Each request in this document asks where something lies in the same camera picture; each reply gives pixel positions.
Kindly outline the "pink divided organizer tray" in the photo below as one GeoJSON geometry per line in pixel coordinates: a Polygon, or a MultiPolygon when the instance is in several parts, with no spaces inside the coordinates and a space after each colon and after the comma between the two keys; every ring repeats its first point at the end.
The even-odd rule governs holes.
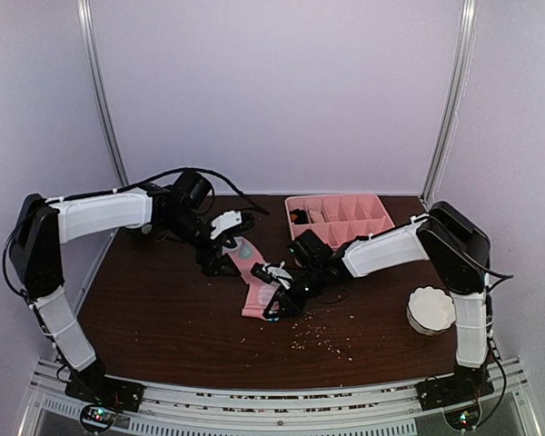
{"type": "Polygon", "coordinates": [[[382,201],[373,193],[290,196],[284,206],[292,240],[312,230],[333,250],[357,236],[379,234],[394,227],[382,201]],[[323,210],[330,221],[310,223],[309,218],[308,224],[293,225],[289,217],[292,209],[323,210]]]}

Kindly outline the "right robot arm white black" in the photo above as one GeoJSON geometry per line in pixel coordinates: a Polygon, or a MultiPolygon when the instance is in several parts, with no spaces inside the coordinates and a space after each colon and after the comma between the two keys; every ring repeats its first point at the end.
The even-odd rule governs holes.
{"type": "Polygon", "coordinates": [[[487,234],[449,203],[440,201],[406,224],[378,234],[356,236],[332,249],[312,230],[293,239],[289,252],[303,267],[293,277],[281,265],[255,263],[252,276],[278,287],[265,306],[266,319],[302,313],[305,304],[324,288],[405,263],[428,261],[450,293],[456,315],[455,371],[448,394],[466,401],[482,385],[491,327],[490,282],[510,279],[491,269],[487,234]]]}

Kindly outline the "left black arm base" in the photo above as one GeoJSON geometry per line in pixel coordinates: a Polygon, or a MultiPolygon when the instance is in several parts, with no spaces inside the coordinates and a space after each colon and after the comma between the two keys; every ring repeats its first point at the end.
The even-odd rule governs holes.
{"type": "Polygon", "coordinates": [[[118,411],[138,412],[144,396],[144,386],[138,382],[107,377],[103,378],[102,383],[92,386],[72,379],[67,383],[64,394],[118,411]]]}

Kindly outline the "pink patterned sock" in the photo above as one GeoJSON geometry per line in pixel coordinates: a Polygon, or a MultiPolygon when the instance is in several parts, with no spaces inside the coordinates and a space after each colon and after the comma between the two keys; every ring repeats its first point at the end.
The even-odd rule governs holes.
{"type": "Polygon", "coordinates": [[[242,316],[265,321],[263,313],[276,291],[276,283],[267,284],[251,274],[253,266],[256,263],[265,264],[265,260],[260,251],[246,238],[240,236],[234,240],[236,247],[225,248],[223,252],[232,259],[242,280],[248,286],[242,316]]]}

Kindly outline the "striped beige maroon sock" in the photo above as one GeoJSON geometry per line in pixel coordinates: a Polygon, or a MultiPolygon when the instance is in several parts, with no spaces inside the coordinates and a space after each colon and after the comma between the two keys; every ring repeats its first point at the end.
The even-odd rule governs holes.
{"type": "Polygon", "coordinates": [[[308,209],[310,223],[328,223],[330,219],[323,210],[308,209]]]}

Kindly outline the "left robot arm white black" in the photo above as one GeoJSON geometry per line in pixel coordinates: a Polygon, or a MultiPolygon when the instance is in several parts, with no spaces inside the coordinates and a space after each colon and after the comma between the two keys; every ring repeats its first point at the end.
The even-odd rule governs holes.
{"type": "Polygon", "coordinates": [[[33,311],[72,382],[91,402],[103,403],[113,385],[67,297],[71,246],[119,229],[161,230],[193,248],[204,275],[236,276],[227,251],[263,211],[223,174],[194,167],[115,189],[56,197],[32,193],[5,240],[2,268],[14,270],[20,285],[12,292],[33,311]]]}

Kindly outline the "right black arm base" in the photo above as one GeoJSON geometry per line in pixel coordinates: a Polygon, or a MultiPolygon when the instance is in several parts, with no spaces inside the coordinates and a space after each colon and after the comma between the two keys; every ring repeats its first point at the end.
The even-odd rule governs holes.
{"type": "Polygon", "coordinates": [[[475,385],[472,380],[460,379],[456,374],[429,377],[418,382],[415,389],[423,411],[476,401],[495,392],[491,381],[475,385]]]}

